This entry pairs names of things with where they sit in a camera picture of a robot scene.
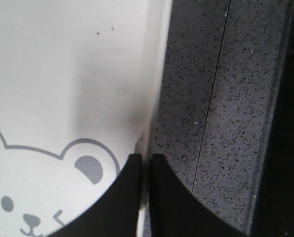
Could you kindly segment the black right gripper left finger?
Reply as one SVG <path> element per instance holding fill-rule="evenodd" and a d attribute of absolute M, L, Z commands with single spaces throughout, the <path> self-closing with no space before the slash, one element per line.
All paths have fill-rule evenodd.
<path fill-rule="evenodd" d="M 135 237 L 141 199 L 142 156 L 130 154 L 109 189 L 52 237 Z"/>

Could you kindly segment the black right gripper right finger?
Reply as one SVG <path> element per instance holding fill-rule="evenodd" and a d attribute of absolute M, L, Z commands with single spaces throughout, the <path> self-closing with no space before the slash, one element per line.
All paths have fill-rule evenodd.
<path fill-rule="evenodd" d="M 198 202 L 176 176 L 164 155 L 153 154 L 149 173 L 152 236 L 245 236 Z"/>

